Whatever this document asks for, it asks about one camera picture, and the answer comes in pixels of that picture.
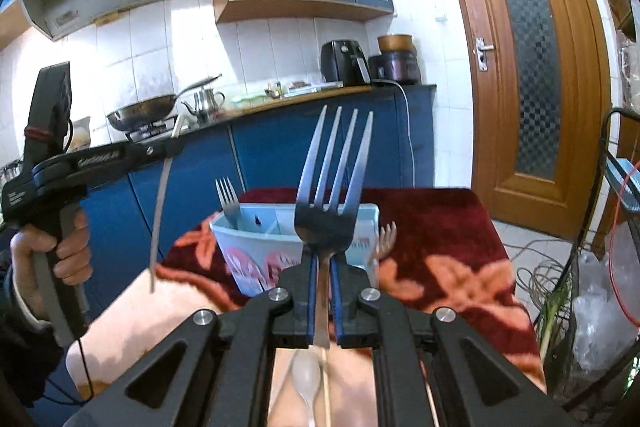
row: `spoon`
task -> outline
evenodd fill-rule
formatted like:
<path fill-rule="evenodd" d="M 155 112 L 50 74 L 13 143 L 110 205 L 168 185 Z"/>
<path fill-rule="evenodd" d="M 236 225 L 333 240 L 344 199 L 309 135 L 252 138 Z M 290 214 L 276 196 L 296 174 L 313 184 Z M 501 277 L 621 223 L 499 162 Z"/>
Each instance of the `spoon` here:
<path fill-rule="evenodd" d="M 314 419 L 314 402 L 320 387 L 320 361 L 309 349 L 301 349 L 296 355 L 291 368 L 293 385 L 305 401 L 309 413 L 309 427 L 316 427 Z"/>

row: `human hand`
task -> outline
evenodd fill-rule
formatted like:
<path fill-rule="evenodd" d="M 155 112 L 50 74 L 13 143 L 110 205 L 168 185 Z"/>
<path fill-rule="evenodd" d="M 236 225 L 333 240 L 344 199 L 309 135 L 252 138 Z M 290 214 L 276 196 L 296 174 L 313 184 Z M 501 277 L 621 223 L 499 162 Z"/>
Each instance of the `human hand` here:
<path fill-rule="evenodd" d="M 89 243 L 87 224 L 86 214 L 79 210 L 74 219 L 76 229 L 56 248 L 60 261 L 54 266 L 53 273 L 69 286 L 85 282 L 93 272 L 89 263 L 91 253 L 87 247 Z M 33 225 L 23 227 L 11 240 L 15 285 L 33 316 L 41 320 L 48 320 L 49 317 L 36 285 L 33 253 L 48 252 L 53 250 L 56 244 L 54 237 L 36 229 Z"/>

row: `metal fork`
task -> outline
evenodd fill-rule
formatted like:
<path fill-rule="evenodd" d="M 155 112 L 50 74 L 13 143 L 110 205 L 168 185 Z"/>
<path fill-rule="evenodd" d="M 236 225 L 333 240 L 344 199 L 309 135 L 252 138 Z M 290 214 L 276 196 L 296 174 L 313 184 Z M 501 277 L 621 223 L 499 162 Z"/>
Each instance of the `metal fork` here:
<path fill-rule="evenodd" d="M 240 219 L 240 201 L 238 201 L 234 186 L 229 178 L 222 178 L 216 180 L 216 189 L 218 190 L 218 197 L 226 220 L 228 220 L 233 229 L 237 230 L 238 220 Z"/>
<path fill-rule="evenodd" d="M 360 149 L 353 168 L 353 175 L 347 189 L 344 206 L 338 212 L 338 198 L 342 187 L 342 178 L 347 165 L 347 158 L 353 139 L 353 131 L 358 117 L 358 110 L 353 110 L 347 137 L 342 147 L 340 161 L 335 173 L 334 185 L 329 196 L 329 204 L 324 209 L 324 193 L 329 178 L 329 168 L 331 158 L 334 153 L 335 137 L 338 133 L 340 115 L 342 108 L 338 107 L 335 113 L 334 126 L 331 130 L 329 142 L 324 154 L 324 161 L 320 171 L 320 179 L 316 188 L 316 195 L 313 202 L 311 198 L 311 185 L 316 167 L 316 158 L 320 149 L 322 128 L 326 116 L 326 106 L 322 108 L 322 113 L 318 119 L 316 130 L 311 145 L 306 155 L 305 166 L 302 169 L 298 196 L 296 197 L 296 211 L 294 215 L 294 226 L 298 237 L 307 245 L 311 252 L 318 257 L 318 280 L 316 284 L 316 312 L 314 319 L 314 339 L 315 346 L 329 348 L 329 314 L 328 314 L 328 291 L 329 291 L 329 261 L 336 253 L 346 251 L 353 240 L 358 206 L 360 205 L 360 195 L 364 181 L 364 172 L 367 167 L 369 156 L 369 145 L 371 142 L 371 131 L 373 128 L 373 112 L 369 113 L 367 123 L 362 134 Z"/>

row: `kettle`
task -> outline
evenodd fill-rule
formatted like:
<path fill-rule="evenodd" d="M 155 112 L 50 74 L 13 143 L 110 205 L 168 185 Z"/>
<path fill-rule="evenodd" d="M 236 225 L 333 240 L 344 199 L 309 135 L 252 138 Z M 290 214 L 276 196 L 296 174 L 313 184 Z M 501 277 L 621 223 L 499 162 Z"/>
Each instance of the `kettle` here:
<path fill-rule="evenodd" d="M 222 102 L 216 101 L 216 95 L 222 97 Z M 187 108 L 193 116 L 198 119 L 198 123 L 208 123 L 218 117 L 220 108 L 225 103 L 225 95 L 222 92 L 214 91 L 213 89 L 201 89 L 193 93 L 194 107 L 191 107 L 187 102 L 182 102 L 182 105 Z"/>

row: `fork tines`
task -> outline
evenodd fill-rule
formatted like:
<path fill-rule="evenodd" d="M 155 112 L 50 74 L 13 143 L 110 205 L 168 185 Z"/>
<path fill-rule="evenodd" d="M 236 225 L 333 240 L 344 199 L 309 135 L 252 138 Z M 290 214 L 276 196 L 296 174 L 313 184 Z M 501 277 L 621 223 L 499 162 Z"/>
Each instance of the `fork tines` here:
<path fill-rule="evenodd" d="M 316 168 L 316 160 L 318 158 L 318 152 L 320 149 L 320 141 L 322 137 L 322 128 L 324 127 L 324 119 L 326 117 L 325 105 L 322 108 L 316 130 L 313 138 L 311 139 L 311 145 L 309 146 L 308 153 L 306 155 L 305 166 L 302 170 L 302 177 L 300 178 L 300 185 L 298 187 L 298 195 L 296 197 L 296 204 L 309 204 L 311 197 L 311 186 L 313 183 L 314 170 Z M 322 208 L 324 200 L 324 192 L 326 190 L 329 168 L 331 165 L 331 159 L 334 153 L 335 138 L 338 134 L 338 127 L 340 125 L 340 116 L 342 114 L 342 108 L 338 107 L 334 124 L 331 129 L 329 142 L 324 153 L 324 160 L 322 162 L 322 168 L 320 171 L 320 179 L 318 181 L 318 188 L 316 189 L 316 195 L 314 197 L 313 206 Z M 342 187 L 342 179 L 344 178 L 344 172 L 347 166 L 347 159 L 351 148 L 351 141 L 353 140 L 353 133 L 356 126 L 356 120 L 358 118 L 358 110 L 354 109 L 351 115 L 351 121 L 349 123 L 349 129 L 347 136 L 342 147 L 342 153 L 340 154 L 340 161 L 338 162 L 338 168 L 335 173 L 334 184 L 329 197 L 329 212 L 337 212 L 338 199 L 340 198 L 340 188 Z M 369 145 L 371 142 L 371 132 L 373 129 L 373 112 L 369 113 L 367 117 L 367 123 L 362 134 L 362 140 L 360 141 L 360 149 L 358 150 L 358 156 L 353 168 L 353 174 L 347 189 L 346 199 L 344 201 L 344 207 L 342 214 L 356 216 L 358 212 L 358 206 L 360 204 L 360 195 L 362 193 L 362 184 L 364 183 L 364 174 L 367 167 L 367 158 L 369 156 Z"/>

